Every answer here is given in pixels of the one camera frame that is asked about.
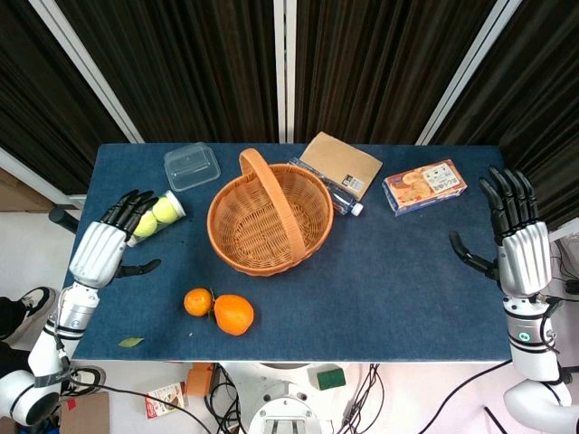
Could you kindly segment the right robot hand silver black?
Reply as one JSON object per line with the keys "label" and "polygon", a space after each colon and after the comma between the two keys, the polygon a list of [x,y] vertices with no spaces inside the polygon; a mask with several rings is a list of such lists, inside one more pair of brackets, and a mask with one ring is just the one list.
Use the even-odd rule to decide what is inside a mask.
{"label": "right robot hand silver black", "polygon": [[519,170],[491,165],[492,180],[479,179],[490,209],[497,257],[486,260],[472,254],[456,231],[449,233],[454,253],[467,266],[497,282],[511,297],[530,298],[552,279],[549,233],[539,219],[536,190]]}

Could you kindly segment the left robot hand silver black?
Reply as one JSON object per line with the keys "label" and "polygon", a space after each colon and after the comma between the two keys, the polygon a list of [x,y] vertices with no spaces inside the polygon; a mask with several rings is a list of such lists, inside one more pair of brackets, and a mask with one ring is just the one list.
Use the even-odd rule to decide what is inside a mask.
{"label": "left robot hand silver black", "polygon": [[139,266],[121,264],[128,241],[141,217],[157,201],[151,191],[132,190],[122,195],[99,220],[92,222],[71,259],[69,272],[74,281],[100,289],[115,278],[140,276],[159,267],[160,259]]}

